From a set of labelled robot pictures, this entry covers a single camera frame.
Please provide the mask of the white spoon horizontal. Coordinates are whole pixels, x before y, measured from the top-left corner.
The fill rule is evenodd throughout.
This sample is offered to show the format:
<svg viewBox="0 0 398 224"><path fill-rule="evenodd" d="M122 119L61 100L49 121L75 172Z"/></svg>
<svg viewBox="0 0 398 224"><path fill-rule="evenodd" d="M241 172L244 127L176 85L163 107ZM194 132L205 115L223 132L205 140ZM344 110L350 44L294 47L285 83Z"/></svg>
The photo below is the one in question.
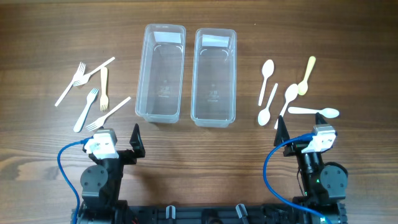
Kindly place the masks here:
<svg viewBox="0 0 398 224"><path fill-rule="evenodd" d="M320 113L322 116L326 118L336 118L340 115L340 112L334 108L324 108L322 110L315 110L309 108L300 108L300 107L289 107L288 112L291 114L316 114Z"/></svg>

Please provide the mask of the white spoon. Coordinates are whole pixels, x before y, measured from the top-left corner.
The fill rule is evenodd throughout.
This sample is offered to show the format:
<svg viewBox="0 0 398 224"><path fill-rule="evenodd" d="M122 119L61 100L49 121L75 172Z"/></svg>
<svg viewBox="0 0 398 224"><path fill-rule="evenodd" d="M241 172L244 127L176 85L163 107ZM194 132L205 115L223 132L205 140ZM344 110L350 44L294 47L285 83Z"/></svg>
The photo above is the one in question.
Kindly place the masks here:
<svg viewBox="0 0 398 224"><path fill-rule="evenodd" d="M285 91L285 103L284 106L281 109L280 116L283 116L285 114L285 111L287 109L288 104L296 99L297 95L299 92L299 87L297 84L291 84Z"/></svg>
<svg viewBox="0 0 398 224"><path fill-rule="evenodd" d="M279 85L278 83L276 83L274 85L274 87L273 87L273 89L272 89L272 91L270 93L270 96L269 96L269 99L268 99L266 107L263 110L261 110L259 112L259 114L258 114L257 122L258 122L258 124L260 126L265 126L269 122L269 120L271 118L271 114L270 114L269 108L271 106L272 100L274 99L274 96L275 96L275 93L277 91L278 85Z"/></svg>
<svg viewBox="0 0 398 224"><path fill-rule="evenodd" d="M273 60L269 59L267 60L263 66L262 66L262 76L264 78L262 86L261 86L261 91L259 94L259 100L258 100L258 106L262 105L262 101L264 98L264 94L265 94L265 89L266 89L266 83L267 83L267 79L273 74L274 72L274 62Z"/></svg>

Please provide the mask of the yellow plastic spoon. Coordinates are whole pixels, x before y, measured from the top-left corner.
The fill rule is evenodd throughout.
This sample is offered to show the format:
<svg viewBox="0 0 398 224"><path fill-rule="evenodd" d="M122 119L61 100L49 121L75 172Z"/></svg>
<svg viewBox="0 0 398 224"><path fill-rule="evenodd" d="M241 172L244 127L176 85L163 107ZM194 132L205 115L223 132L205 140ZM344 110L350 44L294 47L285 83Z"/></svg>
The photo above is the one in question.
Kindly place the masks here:
<svg viewBox="0 0 398 224"><path fill-rule="evenodd" d="M316 57L310 56L308 59L308 63L307 63L307 67L306 67L306 71L305 71L303 80L298 84L298 94L301 96L306 94L306 92L308 91L308 79L313 70L315 62L316 62Z"/></svg>

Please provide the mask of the yellow plastic fork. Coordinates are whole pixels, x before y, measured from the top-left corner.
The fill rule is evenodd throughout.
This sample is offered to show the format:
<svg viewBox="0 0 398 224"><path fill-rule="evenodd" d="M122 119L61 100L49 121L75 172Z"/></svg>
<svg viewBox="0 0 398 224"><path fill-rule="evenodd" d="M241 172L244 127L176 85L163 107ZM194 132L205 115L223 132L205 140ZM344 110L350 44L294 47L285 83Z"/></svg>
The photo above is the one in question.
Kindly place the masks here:
<svg viewBox="0 0 398 224"><path fill-rule="evenodd" d="M107 96L108 88L108 69L103 67L101 69L101 97L100 97L100 110L107 111L109 105L109 98Z"/></svg>

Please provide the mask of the white fork thick handle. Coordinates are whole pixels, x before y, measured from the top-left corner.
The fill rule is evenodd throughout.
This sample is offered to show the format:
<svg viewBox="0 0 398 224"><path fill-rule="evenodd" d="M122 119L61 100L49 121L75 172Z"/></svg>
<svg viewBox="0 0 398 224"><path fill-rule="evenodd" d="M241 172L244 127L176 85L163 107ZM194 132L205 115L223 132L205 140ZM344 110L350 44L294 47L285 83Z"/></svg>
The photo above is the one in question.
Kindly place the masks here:
<svg viewBox="0 0 398 224"><path fill-rule="evenodd" d="M73 131L75 133L79 133L85 123L88 111L92 105L92 103L95 101L97 95L98 95L99 89L97 88L93 88L87 95L86 97L86 105L81 113L81 115L79 116L77 122L75 123L74 127L73 127Z"/></svg>

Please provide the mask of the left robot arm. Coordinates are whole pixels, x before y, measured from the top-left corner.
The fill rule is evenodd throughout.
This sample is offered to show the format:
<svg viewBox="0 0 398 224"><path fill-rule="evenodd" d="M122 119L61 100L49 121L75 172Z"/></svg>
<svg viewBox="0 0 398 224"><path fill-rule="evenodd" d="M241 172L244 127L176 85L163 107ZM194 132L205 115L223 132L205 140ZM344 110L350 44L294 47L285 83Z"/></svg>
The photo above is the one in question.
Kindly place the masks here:
<svg viewBox="0 0 398 224"><path fill-rule="evenodd" d="M135 124L129 143L131 149L116 150L114 129L100 128L86 143L83 151L95 165L80 177L82 203L71 217L72 223L138 223L125 200L119 199L124 166L135 165L146 155L139 125Z"/></svg>

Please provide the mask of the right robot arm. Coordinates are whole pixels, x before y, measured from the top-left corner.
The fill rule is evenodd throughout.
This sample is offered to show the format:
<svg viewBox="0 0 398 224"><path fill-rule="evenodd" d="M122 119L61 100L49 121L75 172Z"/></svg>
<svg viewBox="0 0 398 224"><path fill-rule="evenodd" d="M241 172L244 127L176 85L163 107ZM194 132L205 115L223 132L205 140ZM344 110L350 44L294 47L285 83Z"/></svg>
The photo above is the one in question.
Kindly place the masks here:
<svg viewBox="0 0 398 224"><path fill-rule="evenodd" d="M348 171L336 162L324 162L322 154L333 148L337 132L320 115L309 134L291 138L283 117L278 117L275 149L284 148L285 157L295 156L297 177L302 185L299 197L290 202L273 194L285 205L276 209L272 218L281 223L347 223L345 204Z"/></svg>

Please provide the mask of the left clear plastic container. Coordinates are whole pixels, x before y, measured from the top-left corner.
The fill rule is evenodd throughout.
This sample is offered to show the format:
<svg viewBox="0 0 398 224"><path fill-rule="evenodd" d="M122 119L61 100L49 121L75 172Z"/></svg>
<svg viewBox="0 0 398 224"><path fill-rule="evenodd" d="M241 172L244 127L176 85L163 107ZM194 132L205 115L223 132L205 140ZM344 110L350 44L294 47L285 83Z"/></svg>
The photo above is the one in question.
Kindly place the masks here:
<svg viewBox="0 0 398 224"><path fill-rule="evenodd" d="M186 29L149 24L144 32L135 112L151 123L176 123L180 116Z"/></svg>

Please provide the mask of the clear plastic container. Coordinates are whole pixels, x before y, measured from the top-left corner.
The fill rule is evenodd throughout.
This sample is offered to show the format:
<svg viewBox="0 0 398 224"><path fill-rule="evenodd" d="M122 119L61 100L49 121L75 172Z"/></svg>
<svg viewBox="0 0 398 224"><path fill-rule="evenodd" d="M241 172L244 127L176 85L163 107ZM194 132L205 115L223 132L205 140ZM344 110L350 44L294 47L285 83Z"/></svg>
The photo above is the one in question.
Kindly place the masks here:
<svg viewBox="0 0 398 224"><path fill-rule="evenodd" d="M226 128L236 118L237 35L201 28L195 36L191 119L197 126Z"/></svg>
<svg viewBox="0 0 398 224"><path fill-rule="evenodd" d="M149 24L144 32L135 112L151 123L176 123L180 116L186 29Z"/></svg>

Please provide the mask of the right clear plastic container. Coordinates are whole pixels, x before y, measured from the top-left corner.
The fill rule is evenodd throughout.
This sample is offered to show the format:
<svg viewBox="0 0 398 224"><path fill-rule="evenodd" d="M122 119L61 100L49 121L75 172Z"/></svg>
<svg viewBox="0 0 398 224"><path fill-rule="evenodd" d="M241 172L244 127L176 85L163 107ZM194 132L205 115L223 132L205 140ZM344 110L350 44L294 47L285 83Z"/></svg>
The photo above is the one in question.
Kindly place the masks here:
<svg viewBox="0 0 398 224"><path fill-rule="evenodd" d="M195 36L191 119L197 126L226 128L236 118L237 35L201 28Z"/></svg>

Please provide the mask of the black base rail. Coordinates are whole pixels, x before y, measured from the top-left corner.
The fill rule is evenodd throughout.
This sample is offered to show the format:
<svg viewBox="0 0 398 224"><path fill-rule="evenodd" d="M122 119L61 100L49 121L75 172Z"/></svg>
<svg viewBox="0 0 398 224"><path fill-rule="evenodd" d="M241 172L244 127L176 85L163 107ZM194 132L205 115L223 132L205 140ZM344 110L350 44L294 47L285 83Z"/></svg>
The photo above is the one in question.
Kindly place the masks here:
<svg viewBox="0 0 398 224"><path fill-rule="evenodd" d="M347 223L343 204L323 207L320 216L284 204L230 207L129 207L123 212L72 211L70 223Z"/></svg>

